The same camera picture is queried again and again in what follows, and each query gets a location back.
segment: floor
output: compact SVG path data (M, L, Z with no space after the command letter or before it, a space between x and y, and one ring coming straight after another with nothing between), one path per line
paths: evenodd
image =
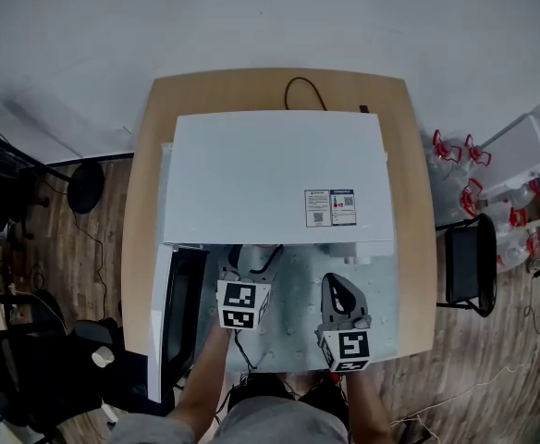
M124 207L131 160L103 163L104 197L89 215L78 216L81 228L104 243L101 270L107 285L105 311L120 320L120 254ZM73 166L64 168L72 172ZM50 179L62 191L64 183ZM45 287L57 298L70 327L77 318L101 318L104 286L95 271L100 247L81 234L64 196L43 184L40 194L50 207L35 207L27 241L28 266L38 263ZM439 255L439 292L444 261ZM531 289L524 268L498 276L495 312L483 319L467 311L437 309L431 351L374 364L377 387L392 420L416 413L451 397L419 416L440 442L529 443L540 435L540 337L523 309L532 295L540 327L540 278ZM493 380L489 385L478 385ZM403 424L394 428L395 436ZM61 426L69 442L100 443L107 436L104 414L92 412Z

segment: white label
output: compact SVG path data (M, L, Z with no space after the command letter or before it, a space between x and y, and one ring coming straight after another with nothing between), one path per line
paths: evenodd
M305 191L305 213L307 227L330 227L329 190Z
M355 226L356 203L352 189L337 189L329 192L329 202L332 208L332 225Z

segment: t-shirt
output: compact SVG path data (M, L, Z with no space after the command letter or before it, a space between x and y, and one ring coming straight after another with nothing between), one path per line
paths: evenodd
M191 428L177 419L125 414L108 439L110 444L196 444ZM333 414L306 403L261 396L241 401L211 440L214 444L346 444L344 424Z

